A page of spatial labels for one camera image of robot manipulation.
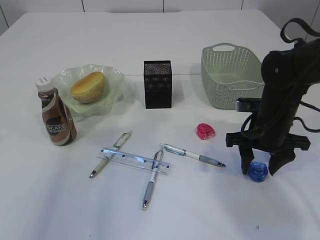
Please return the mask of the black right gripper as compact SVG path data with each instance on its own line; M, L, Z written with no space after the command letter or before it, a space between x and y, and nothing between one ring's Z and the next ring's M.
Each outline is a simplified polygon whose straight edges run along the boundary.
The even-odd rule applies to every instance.
M297 142L309 146L306 137L289 133L300 101L311 86L311 54L302 49L271 51L262 61L264 89L258 112L245 120L245 130L227 133L226 146L238 146L241 170L248 173L255 158L252 149L270 152L269 173L273 176L281 167L296 158Z

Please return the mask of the black blue right robot arm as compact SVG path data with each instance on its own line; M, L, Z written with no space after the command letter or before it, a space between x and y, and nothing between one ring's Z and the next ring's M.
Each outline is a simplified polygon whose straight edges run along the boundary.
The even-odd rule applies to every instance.
M320 82L319 39L296 43L290 50L274 50L263 59L261 98L239 97L238 112L249 112L239 132L226 134L226 146L238 146L244 175L255 158L253 150L270 154L268 171L274 175L292 162L295 149L307 151L311 142L306 136L290 133L302 97L310 86Z

